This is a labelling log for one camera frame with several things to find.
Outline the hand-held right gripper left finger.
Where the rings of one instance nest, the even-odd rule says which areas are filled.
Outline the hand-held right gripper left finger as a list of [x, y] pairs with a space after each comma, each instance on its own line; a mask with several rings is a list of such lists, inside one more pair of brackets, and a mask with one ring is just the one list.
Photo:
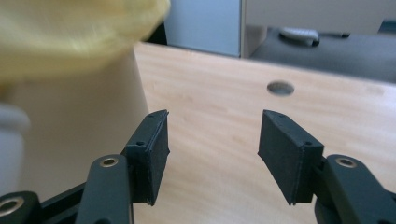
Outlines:
[[121, 154], [128, 162], [131, 200], [153, 206], [157, 200], [170, 153], [167, 110], [144, 117]]

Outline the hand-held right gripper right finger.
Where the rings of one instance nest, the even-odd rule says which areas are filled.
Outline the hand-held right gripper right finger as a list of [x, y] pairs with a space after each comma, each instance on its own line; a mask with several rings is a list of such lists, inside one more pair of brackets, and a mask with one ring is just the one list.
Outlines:
[[288, 204], [310, 203], [311, 179], [321, 164], [324, 146], [288, 116], [262, 112], [258, 155], [275, 179]]

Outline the yellow plastic trash bag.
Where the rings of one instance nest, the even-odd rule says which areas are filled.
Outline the yellow plastic trash bag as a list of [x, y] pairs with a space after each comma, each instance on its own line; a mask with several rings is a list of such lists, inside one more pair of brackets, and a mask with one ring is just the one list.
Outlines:
[[0, 0], [0, 84], [100, 70], [149, 38], [170, 0]]

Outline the flat grey round device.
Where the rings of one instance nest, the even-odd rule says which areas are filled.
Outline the flat grey round device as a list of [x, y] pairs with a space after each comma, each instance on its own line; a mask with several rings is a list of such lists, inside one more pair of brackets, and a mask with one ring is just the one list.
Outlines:
[[288, 39], [310, 41], [312, 47], [317, 47], [320, 43], [319, 33], [316, 30], [284, 27], [279, 30], [279, 34]]

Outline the white cabinet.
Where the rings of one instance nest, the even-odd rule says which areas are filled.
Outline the white cabinet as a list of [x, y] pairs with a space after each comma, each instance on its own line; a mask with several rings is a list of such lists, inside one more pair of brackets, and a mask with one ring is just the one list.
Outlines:
[[232, 57], [241, 54], [242, 0], [170, 0], [167, 43]]

